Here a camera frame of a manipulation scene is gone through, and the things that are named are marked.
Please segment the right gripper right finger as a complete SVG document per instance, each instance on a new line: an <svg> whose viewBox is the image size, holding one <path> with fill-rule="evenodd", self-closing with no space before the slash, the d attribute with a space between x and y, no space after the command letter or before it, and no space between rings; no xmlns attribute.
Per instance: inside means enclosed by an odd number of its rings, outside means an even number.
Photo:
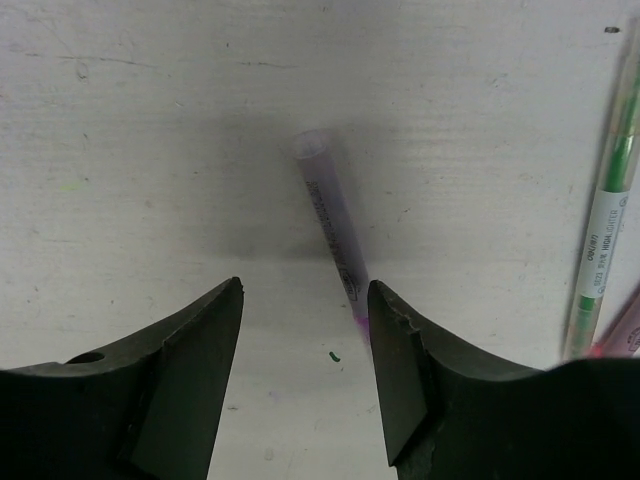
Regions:
<svg viewBox="0 0 640 480"><path fill-rule="evenodd" d="M368 291L388 463L402 479L635 479L639 363L537 370L423 317L381 281Z"/></svg>

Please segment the pink highlighter pen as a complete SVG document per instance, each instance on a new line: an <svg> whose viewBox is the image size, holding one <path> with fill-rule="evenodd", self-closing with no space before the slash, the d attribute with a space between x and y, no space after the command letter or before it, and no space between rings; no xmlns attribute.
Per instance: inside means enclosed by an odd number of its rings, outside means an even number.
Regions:
<svg viewBox="0 0 640 480"><path fill-rule="evenodd" d="M633 357L639 350L639 288L636 288L617 320L592 347L590 355L602 357Z"/></svg>

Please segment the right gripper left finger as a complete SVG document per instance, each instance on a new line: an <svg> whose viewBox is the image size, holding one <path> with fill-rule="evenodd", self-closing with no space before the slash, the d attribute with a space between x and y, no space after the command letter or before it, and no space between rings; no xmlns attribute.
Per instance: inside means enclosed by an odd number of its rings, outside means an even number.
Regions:
<svg viewBox="0 0 640 480"><path fill-rule="evenodd" d="M65 363L1 374L5 479L204 479L242 319L230 278Z"/></svg>

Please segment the purple highlighter pen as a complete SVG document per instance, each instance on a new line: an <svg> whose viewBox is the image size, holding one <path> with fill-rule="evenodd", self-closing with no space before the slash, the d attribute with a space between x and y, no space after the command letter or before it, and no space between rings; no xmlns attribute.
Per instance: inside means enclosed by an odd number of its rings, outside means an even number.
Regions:
<svg viewBox="0 0 640 480"><path fill-rule="evenodd" d="M296 135L293 140L293 158L300 168L354 321L364 342L369 343L369 275L329 143L323 132L310 130Z"/></svg>

